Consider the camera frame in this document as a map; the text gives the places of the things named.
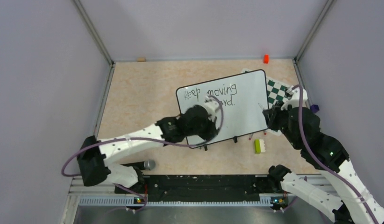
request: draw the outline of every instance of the whiteboard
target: whiteboard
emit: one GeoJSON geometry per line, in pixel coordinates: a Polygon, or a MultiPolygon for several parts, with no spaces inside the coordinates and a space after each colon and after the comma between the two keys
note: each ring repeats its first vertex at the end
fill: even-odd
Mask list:
{"type": "MultiPolygon", "coordinates": [[[[185,113],[188,108],[196,104],[202,105],[206,95],[216,96],[224,109],[222,129],[207,145],[268,129],[260,107],[260,105],[265,109],[269,107],[264,70],[180,87],[176,90],[180,112],[185,113]]],[[[218,112],[217,128],[220,126],[220,121],[221,113],[218,112]]],[[[186,139],[191,145],[204,142],[197,135],[186,139]]]]}

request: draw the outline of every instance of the microphone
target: microphone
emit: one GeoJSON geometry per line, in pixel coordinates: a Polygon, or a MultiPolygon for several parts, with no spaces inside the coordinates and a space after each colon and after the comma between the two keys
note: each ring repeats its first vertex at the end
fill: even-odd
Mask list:
{"type": "Polygon", "coordinates": [[[140,170],[153,170],[156,166],[156,163],[154,160],[146,160],[143,162],[133,162],[133,163],[127,163],[127,164],[122,164],[123,166],[126,167],[137,167],[140,170]]]}

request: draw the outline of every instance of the white wall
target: white wall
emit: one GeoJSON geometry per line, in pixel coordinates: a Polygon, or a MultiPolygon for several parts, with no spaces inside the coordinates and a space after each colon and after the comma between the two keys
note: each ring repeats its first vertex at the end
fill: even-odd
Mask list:
{"type": "Polygon", "coordinates": [[[70,0],[0,0],[0,224],[59,223],[108,71],[70,0]]]}
{"type": "Polygon", "coordinates": [[[337,1],[301,67],[323,132],[384,205],[384,0],[337,1]]]}
{"type": "Polygon", "coordinates": [[[81,0],[115,61],[296,56],[326,0],[81,0]]]}

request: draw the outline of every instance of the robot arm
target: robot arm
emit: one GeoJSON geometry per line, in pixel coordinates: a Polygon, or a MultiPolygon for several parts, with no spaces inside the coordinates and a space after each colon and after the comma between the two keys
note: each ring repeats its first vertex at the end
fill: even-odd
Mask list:
{"type": "Polygon", "coordinates": [[[299,130],[299,91],[303,91],[303,102],[307,100],[307,93],[301,88],[289,88],[287,90],[289,100],[285,103],[276,102],[274,106],[268,110],[264,110],[268,128],[272,130],[280,130],[291,145],[296,150],[301,150],[301,156],[310,164],[312,164],[319,172],[328,179],[335,188],[342,200],[336,197],[330,197],[308,183],[295,179],[291,171],[281,165],[270,169],[269,178],[275,188],[286,190],[302,198],[312,206],[326,214],[332,221],[344,221],[345,223],[374,223],[368,214],[366,206],[370,208],[373,216],[378,223],[384,223],[384,208],[381,207],[375,199],[370,195],[355,172],[350,161],[349,155],[342,144],[335,138],[320,132],[320,118],[314,115],[309,109],[302,108],[302,126],[305,131],[305,138],[312,149],[314,155],[327,168],[337,173],[346,182],[351,183],[354,188],[364,198],[361,197],[338,177],[324,170],[313,157],[309,154],[305,147],[300,130],[299,130]]]}
{"type": "Polygon", "coordinates": [[[94,136],[86,138],[82,148],[98,142],[113,142],[94,147],[77,157],[84,185],[93,186],[108,180],[129,188],[143,182],[138,168],[116,162],[145,149],[181,142],[187,136],[198,135],[204,139],[202,145],[207,143],[219,132],[215,123],[220,107],[217,100],[207,97],[203,105],[195,105],[184,114],[163,118],[139,131],[99,141],[94,136]]]}

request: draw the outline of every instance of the beige floor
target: beige floor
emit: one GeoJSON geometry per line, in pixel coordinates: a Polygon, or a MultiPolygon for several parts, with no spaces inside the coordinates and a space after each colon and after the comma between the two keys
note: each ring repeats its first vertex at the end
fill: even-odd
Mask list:
{"type": "MultiPolygon", "coordinates": [[[[291,59],[221,60],[117,63],[100,126],[99,139],[117,137],[142,129],[157,120],[179,114],[175,91],[219,77],[239,74],[243,68],[263,69],[266,75],[296,84],[291,59]]],[[[254,154],[248,136],[235,144],[227,140],[209,145],[208,151],[166,146],[148,149],[120,162],[154,159],[156,168],[147,174],[267,174],[271,165],[282,164],[299,174],[316,173],[284,136],[256,133],[266,152],[254,154]]]]}

